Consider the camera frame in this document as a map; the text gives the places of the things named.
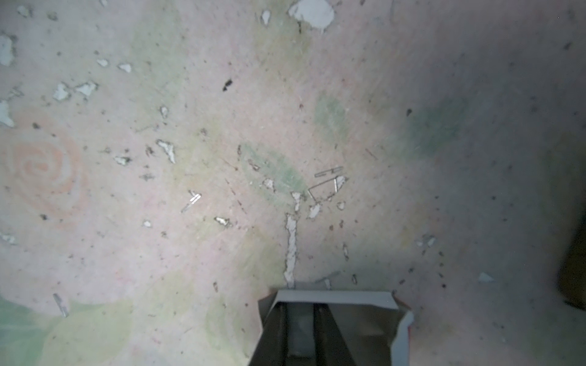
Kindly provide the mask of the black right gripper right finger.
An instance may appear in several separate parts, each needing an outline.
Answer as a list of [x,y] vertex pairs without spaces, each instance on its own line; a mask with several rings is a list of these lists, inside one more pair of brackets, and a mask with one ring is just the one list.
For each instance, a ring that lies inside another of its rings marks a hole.
[[318,366],[355,366],[330,307],[314,305],[315,360]]

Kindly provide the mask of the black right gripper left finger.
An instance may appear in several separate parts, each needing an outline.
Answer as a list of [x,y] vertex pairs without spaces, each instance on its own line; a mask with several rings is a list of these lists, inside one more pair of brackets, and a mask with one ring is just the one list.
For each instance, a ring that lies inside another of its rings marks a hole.
[[249,366],[284,366],[288,354],[288,314],[283,303],[270,311]]

